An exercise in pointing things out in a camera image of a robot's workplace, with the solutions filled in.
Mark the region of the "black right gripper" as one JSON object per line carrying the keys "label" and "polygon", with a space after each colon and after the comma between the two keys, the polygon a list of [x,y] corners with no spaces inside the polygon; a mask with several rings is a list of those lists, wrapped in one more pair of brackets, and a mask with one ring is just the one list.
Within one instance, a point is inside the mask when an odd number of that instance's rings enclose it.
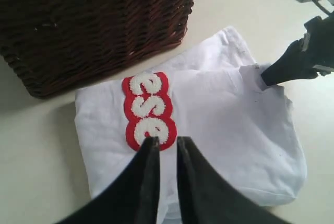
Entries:
{"label": "black right gripper", "polygon": [[267,86],[315,79],[316,70],[322,75],[333,72],[333,13],[324,19],[316,16],[304,27],[306,35],[302,48],[301,40],[292,42],[284,54],[262,72],[262,80]]}

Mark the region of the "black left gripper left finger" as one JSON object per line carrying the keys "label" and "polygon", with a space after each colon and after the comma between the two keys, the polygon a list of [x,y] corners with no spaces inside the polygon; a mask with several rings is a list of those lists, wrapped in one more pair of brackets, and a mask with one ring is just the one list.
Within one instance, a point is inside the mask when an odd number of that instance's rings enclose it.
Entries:
{"label": "black left gripper left finger", "polygon": [[60,223],[156,223],[159,194],[159,139],[149,137],[105,191]]}

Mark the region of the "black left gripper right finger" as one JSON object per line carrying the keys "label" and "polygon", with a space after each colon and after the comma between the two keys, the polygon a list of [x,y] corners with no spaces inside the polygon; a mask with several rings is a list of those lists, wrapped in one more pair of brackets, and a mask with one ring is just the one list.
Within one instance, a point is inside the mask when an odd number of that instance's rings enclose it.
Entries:
{"label": "black left gripper right finger", "polygon": [[177,189],[183,223],[280,223],[234,189],[189,137],[177,139]]}

